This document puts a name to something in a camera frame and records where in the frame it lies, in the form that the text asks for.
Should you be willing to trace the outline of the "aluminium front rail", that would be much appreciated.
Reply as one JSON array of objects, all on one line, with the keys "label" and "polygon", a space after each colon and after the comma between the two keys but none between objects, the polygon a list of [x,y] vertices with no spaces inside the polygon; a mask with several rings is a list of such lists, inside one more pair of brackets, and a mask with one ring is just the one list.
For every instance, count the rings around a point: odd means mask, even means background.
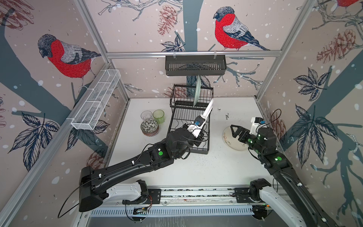
[{"label": "aluminium front rail", "polygon": [[[80,201],[81,205],[91,206],[91,209],[95,209],[101,206],[103,203],[108,202],[120,202],[122,203],[123,198],[128,195],[133,194],[131,192],[130,187],[132,184],[118,184],[106,190],[105,192],[99,195],[93,195],[91,198],[86,198],[84,201]],[[232,193],[234,189],[227,188],[172,188],[172,189],[161,189],[161,201],[162,200],[172,200],[172,199],[181,199],[181,200],[208,200],[210,197],[212,198],[224,198],[224,197],[232,197]]]}]

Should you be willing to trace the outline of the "pink floral bowl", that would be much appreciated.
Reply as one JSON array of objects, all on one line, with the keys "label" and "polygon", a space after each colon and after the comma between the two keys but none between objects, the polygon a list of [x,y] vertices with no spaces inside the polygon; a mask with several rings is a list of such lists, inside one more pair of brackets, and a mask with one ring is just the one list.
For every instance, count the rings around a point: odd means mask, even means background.
[{"label": "pink floral bowl", "polygon": [[158,130],[158,123],[155,119],[147,119],[141,123],[140,128],[146,133],[151,133]]}]

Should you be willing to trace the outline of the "aluminium top crossbar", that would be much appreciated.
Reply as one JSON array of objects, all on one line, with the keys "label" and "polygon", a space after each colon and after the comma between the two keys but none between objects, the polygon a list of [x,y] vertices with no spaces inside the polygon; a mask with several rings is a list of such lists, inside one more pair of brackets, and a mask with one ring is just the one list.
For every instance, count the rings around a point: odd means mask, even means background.
[{"label": "aluminium top crossbar", "polygon": [[225,57],[279,57],[282,51],[199,51],[199,52],[112,52],[107,53],[108,59],[146,59],[165,58],[166,56],[203,56],[203,55],[224,55]]}]

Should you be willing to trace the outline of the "white plate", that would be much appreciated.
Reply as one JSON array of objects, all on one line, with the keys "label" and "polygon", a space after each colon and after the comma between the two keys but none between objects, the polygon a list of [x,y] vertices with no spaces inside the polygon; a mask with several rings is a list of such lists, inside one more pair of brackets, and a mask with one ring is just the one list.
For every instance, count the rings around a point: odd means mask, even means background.
[{"label": "white plate", "polygon": [[214,104],[214,99],[211,99],[210,103],[208,104],[206,110],[204,111],[204,113],[202,115],[202,117],[204,119],[208,119],[208,117],[209,117],[209,115],[210,115],[210,113],[211,113],[211,111],[213,109],[213,104]]}]

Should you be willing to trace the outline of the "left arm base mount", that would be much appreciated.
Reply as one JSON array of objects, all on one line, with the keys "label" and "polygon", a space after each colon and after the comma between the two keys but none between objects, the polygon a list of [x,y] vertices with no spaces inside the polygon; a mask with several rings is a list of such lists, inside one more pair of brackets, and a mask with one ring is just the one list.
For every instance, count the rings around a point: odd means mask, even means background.
[{"label": "left arm base mount", "polygon": [[123,205],[134,204],[159,204],[161,201],[161,189],[149,189],[146,182],[138,180],[131,187],[133,194],[123,198]]}]

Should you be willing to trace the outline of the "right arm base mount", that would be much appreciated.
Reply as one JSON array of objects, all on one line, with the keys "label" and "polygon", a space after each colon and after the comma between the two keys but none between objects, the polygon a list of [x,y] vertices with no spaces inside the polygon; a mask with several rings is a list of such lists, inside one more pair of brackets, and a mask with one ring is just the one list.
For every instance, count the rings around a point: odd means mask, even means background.
[{"label": "right arm base mount", "polygon": [[259,203],[262,201],[260,192],[267,186],[271,184],[264,178],[253,180],[247,188],[234,188],[232,197],[235,197],[238,203]]}]

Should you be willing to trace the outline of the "green glass tumbler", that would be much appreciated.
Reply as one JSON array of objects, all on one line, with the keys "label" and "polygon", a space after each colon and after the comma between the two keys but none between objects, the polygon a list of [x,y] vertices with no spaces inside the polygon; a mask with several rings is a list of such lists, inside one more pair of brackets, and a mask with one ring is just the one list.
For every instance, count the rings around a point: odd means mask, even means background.
[{"label": "green glass tumbler", "polygon": [[153,112],[153,118],[157,121],[158,124],[162,124],[165,122],[165,113],[163,110],[156,110]]}]

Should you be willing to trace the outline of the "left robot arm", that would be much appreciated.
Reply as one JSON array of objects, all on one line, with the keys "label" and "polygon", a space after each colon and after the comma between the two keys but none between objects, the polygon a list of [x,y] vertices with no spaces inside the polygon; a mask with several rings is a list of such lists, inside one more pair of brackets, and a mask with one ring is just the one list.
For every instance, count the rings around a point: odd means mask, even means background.
[{"label": "left robot arm", "polygon": [[202,129],[178,128],[160,142],[124,162],[94,170],[90,166],[81,169],[79,178],[79,211],[93,210],[109,197],[107,190],[132,177],[159,170],[181,159],[194,145],[204,139]]}]

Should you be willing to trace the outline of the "black two-tier dish rack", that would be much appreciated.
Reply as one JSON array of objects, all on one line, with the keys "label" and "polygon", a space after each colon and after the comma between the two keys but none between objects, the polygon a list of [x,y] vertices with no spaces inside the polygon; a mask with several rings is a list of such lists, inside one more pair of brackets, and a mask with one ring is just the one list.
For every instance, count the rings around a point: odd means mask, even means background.
[{"label": "black two-tier dish rack", "polygon": [[214,90],[210,87],[201,87],[175,84],[170,92],[170,107],[172,110],[168,132],[178,128],[191,129],[195,122],[200,124],[199,129],[193,129],[198,137],[193,138],[194,145],[190,148],[192,153],[207,155],[210,148],[210,116],[205,120],[202,115],[214,97]]}]

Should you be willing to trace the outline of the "cream plate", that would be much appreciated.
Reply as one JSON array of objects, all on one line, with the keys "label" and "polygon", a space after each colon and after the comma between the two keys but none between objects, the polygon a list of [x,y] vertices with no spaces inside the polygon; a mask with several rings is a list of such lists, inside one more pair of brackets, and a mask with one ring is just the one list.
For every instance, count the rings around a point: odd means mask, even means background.
[{"label": "cream plate", "polygon": [[244,143],[238,141],[237,138],[232,136],[232,130],[230,126],[226,127],[222,134],[222,139],[229,148],[236,151],[247,151],[247,146]]}]

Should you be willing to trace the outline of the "white mesh wall basket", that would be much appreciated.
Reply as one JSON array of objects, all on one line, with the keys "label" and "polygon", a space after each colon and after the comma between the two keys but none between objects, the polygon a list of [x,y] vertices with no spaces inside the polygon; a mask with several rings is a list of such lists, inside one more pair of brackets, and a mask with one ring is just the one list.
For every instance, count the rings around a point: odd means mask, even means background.
[{"label": "white mesh wall basket", "polygon": [[120,77],[121,75],[118,70],[107,69],[103,71],[102,76],[95,87],[91,89],[86,101],[71,122],[71,125],[76,130],[95,129]]}]

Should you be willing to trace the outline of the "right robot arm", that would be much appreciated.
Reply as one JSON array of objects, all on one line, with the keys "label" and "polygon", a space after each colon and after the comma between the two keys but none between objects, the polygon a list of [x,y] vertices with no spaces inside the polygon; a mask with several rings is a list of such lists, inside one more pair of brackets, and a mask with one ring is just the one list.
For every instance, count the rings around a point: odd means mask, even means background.
[{"label": "right robot arm", "polygon": [[257,153],[258,161],[285,190],[294,206],[280,197],[266,179],[251,181],[249,196],[262,201],[290,227],[336,227],[337,223],[317,203],[298,178],[292,164],[277,151],[277,137],[271,128],[246,129],[231,125],[231,133],[249,150]]}]

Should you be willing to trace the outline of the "clear glass tumbler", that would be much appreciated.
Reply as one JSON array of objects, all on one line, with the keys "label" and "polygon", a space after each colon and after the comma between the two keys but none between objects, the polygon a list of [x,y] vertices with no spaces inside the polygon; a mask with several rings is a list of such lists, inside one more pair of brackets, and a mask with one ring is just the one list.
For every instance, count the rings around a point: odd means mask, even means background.
[{"label": "clear glass tumbler", "polygon": [[143,111],[140,115],[142,120],[147,120],[147,119],[152,119],[153,118],[153,113],[151,111]]}]

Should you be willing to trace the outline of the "green plate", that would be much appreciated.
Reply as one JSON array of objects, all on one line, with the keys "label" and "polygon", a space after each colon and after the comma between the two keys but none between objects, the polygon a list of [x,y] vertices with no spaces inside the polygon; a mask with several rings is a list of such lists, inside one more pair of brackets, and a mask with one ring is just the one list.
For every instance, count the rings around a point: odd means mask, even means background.
[{"label": "green plate", "polygon": [[193,101],[193,106],[194,107],[198,103],[199,96],[200,96],[200,90],[201,90],[201,78],[200,78],[200,75],[198,75],[197,76],[196,89],[195,89],[195,93],[194,93],[194,101]]}]

